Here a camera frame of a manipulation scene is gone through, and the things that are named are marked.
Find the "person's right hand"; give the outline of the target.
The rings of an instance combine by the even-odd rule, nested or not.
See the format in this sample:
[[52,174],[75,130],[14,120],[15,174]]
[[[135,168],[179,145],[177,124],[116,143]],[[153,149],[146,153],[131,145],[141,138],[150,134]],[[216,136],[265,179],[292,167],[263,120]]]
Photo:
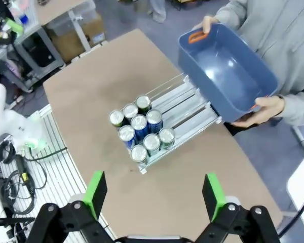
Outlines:
[[199,24],[195,25],[192,30],[196,30],[196,29],[202,29],[204,34],[209,33],[210,29],[211,29],[211,25],[214,23],[219,23],[219,21],[212,16],[205,16],[202,20],[202,22],[200,22]]

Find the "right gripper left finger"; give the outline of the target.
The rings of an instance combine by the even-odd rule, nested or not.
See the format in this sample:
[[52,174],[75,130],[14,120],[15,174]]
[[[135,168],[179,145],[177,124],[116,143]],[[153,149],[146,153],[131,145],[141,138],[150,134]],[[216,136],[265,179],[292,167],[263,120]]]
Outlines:
[[96,171],[83,199],[60,208],[42,205],[27,242],[64,242],[71,232],[79,232],[86,242],[114,242],[101,223],[99,215],[107,194],[104,171]]

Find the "person's left hand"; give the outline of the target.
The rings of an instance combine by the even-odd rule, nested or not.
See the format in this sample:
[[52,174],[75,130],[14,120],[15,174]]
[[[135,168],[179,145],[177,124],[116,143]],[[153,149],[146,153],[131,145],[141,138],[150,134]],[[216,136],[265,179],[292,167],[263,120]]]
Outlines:
[[250,115],[247,119],[233,122],[232,125],[248,128],[252,125],[267,122],[270,118],[280,114],[284,110],[285,101],[279,96],[260,97],[255,99],[255,105],[259,106],[260,110]]

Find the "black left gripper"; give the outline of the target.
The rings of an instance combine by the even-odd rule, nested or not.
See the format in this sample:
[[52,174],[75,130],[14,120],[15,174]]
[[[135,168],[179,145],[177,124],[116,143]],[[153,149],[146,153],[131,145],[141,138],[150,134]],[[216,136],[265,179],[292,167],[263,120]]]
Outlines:
[[9,45],[16,39],[16,34],[23,34],[23,26],[10,18],[0,22],[0,45]]

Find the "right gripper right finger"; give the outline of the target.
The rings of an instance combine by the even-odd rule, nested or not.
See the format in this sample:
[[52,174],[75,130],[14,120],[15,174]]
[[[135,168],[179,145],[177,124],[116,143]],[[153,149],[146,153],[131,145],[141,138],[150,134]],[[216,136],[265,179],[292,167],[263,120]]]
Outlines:
[[230,234],[239,236],[241,242],[280,242],[267,208],[253,206],[247,210],[227,202],[214,173],[205,175],[202,195],[210,223],[196,242],[224,242]]

